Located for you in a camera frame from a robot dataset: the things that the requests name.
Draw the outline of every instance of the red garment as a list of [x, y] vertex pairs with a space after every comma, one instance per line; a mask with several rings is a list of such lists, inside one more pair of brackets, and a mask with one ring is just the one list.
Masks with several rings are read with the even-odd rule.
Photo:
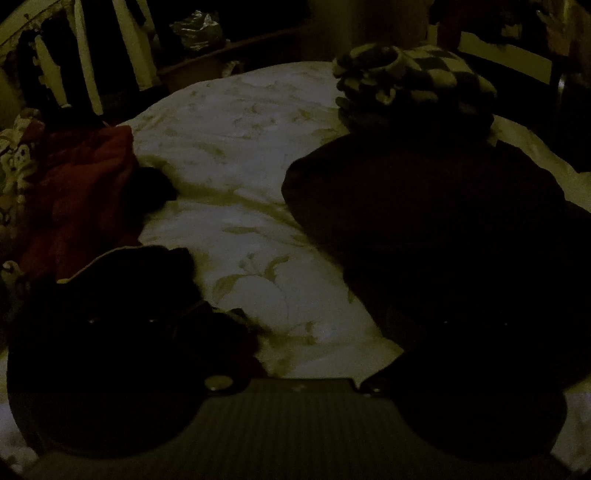
[[113, 248], [140, 244], [141, 225], [129, 225], [122, 202], [139, 168], [130, 127], [50, 135], [40, 164], [23, 272], [69, 278]]

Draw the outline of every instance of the dark fabric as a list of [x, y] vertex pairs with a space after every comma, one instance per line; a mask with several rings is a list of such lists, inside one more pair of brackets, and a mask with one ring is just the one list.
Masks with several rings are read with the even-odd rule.
[[39, 436], [78, 455], [131, 455], [186, 426], [210, 375], [240, 387], [265, 376], [256, 334], [200, 302], [194, 274], [188, 250], [142, 247], [110, 252], [66, 284], [33, 287], [8, 373], [31, 446], [41, 448]]
[[140, 27], [143, 26], [146, 23], [146, 17], [144, 16], [144, 13], [142, 12], [142, 9], [139, 7], [137, 1], [125, 0], [125, 4], [127, 5], [127, 8], [129, 9], [133, 18], [135, 18], [135, 21], [138, 23], [138, 25]]
[[29, 30], [23, 32], [18, 40], [18, 80], [27, 106], [51, 114], [59, 106], [51, 90], [39, 81], [39, 77], [43, 75], [41, 67], [33, 63], [37, 59], [37, 52], [31, 45], [35, 43], [37, 35], [35, 31]]
[[501, 142], [347, 135], [294, 162], [282, 192], [296, 221], [344, 264], [380, 245], [549, 228], [564, 209], [554, 177]]
[[157, 168], [135, 170], [122, 194], [130, 225], [143, 223], [147, 213], [160, 210], [169, 200], [177, 199], [177, 191], [164, 173]]
[[78, 42], [65, 12], [59, 12], [42, 23], [41, 38], [51, 58], [60, 67], [68, 103], [78, 111], [92, 111], [80, 63]]
[[562, 384], [588, 368], [591, 222], [519, 149], [350, 135], [292, 164], [282, 192], [403, 348], [500, 329]]
[[82, 0], [86, 36], [99, 94], [109, 102], [137, 93], [138, 84], [110, 0]]

